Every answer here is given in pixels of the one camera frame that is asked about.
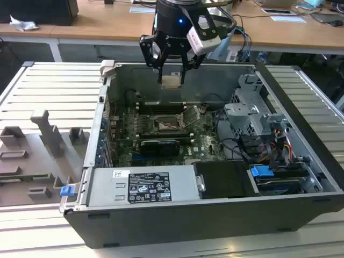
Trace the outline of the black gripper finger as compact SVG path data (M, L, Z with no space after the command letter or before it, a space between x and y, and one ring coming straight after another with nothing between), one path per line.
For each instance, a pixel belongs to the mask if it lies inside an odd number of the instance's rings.
M190 60L188 60L187 54L181 55L182 67L180 72L180 84L184 83L186 72L192 69L198 69L205 57L206 54L194 55Z
M153 44L159 48L157 58L153 56ZM139 46L146 61L146 65L159 71L158 83L162 83L162 70L168 55L170 54L169 42L165 34L142 35Z

